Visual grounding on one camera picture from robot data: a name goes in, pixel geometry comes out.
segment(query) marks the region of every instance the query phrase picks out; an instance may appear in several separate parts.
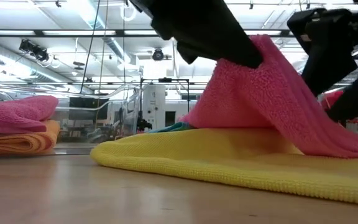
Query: teal towel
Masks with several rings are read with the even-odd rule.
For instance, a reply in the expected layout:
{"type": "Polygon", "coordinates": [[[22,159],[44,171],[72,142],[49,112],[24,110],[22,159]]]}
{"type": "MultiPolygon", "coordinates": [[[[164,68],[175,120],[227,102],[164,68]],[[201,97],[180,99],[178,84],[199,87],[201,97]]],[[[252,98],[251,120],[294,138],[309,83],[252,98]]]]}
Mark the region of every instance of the teal towel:
{"type": "Polygon", "coordinates": [[[190,129],[194,129],[192,126],[190,126],[190,124],[188,124],[186,122],[177,122],[174,125],[171,125],[171,126],[168,126],[166,128],[159,129],[159,130],[151,130],[148,133],[163,133],[163,132],[170,132],[170,131],[185,131],[185,130],[190,130],[190,129]]]}

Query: yellow towel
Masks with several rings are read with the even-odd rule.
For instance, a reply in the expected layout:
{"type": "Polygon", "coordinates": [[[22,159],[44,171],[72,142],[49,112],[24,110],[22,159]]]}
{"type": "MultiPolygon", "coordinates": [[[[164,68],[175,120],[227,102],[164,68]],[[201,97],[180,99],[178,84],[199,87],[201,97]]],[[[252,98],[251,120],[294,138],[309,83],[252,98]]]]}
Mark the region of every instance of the yellow towel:
{"type": "Polygon", "coordinates": [[[271,129],[139,134],[91,151],[100,165],[358,203],[358,159],[304,156],[271,129]]]}
{"type": "Polygon", "coordinates": [[[60,126],[56,121],[44,122],[47,131],[28,134],[0,134],[0,155],[40,155],[53,151],[60,126]]]}

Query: orange towel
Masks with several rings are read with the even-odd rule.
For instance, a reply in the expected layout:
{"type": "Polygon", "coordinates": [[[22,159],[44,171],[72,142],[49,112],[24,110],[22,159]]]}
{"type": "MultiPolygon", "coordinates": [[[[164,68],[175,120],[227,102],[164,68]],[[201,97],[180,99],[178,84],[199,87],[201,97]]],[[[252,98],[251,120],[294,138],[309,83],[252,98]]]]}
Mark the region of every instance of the orange towel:
{"type": "Polygon", "coordinates": [[[59,134],[56,121],[45,121],[46,132],[28,134],[0,134],[0,156],[40,155],[53,151],[59,134]]]}

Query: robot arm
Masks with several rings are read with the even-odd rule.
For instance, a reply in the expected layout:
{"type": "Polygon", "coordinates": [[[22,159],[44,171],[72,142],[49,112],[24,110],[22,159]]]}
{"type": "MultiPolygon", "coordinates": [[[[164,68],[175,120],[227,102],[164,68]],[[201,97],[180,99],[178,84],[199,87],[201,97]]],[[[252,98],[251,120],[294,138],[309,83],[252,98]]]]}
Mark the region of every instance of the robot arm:
{"type": "MultiPolygon", "coordinates": [[[[263,58],[223,0],[172,2],[130,0],[152,18],[151,26],[164,40],[174,37],[187,63],[197,57],[257,68],[263,58]]],[[[297,12],[287,23],[309,59],[302,77],[315,96],[357,68],[352,51],[358,45],[358,13],[347,9],[297,12]]],[[[358,79],[327,112],[334,121],[358,116],[358,79]]]]}

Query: table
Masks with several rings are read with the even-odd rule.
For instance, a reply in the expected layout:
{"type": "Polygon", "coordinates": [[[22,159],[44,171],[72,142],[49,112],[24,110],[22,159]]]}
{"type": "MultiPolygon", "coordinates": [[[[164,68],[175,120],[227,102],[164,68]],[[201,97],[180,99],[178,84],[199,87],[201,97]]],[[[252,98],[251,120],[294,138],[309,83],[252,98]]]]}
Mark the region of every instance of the table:
{"type": "Polygon", "coordinates": [[[358,205],[42,156],[0,159],[0,223],[358,224],[358,205]]]}

